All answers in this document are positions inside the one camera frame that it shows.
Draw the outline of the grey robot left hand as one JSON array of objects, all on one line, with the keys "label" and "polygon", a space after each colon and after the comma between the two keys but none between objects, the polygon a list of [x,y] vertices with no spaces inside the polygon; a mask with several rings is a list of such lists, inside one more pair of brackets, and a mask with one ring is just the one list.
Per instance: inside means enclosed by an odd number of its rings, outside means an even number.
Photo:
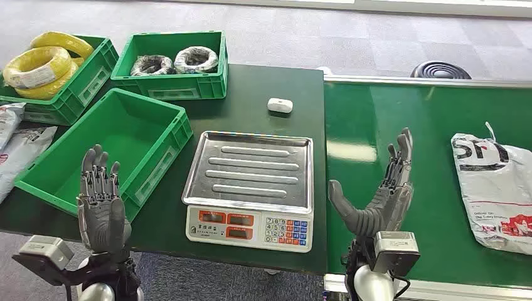
[{"label": "grey robot left hand", "polygon": [[83,244],[94,253],[125,250],[132,231],[120,196],[120,163],[107,167],[108,158],[102,146],[95,144],[81,165],[78,225]]}]

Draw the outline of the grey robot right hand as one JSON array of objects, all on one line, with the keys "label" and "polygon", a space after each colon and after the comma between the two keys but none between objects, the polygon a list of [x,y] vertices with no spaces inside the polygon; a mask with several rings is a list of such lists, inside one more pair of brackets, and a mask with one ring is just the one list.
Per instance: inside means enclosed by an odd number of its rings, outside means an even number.
[{"label": "grey robot right hand", "polygon": [[390,157],[384,178],[365,208],[357,209],[351,204],[339,181],[328,181],[329,201],[347,229],[356,236],[373,237],[379,231],[398,231],[410,207],[413,138],[409,128],[402,129],[397,144],[398,150],[393,144],[388,145]]}]

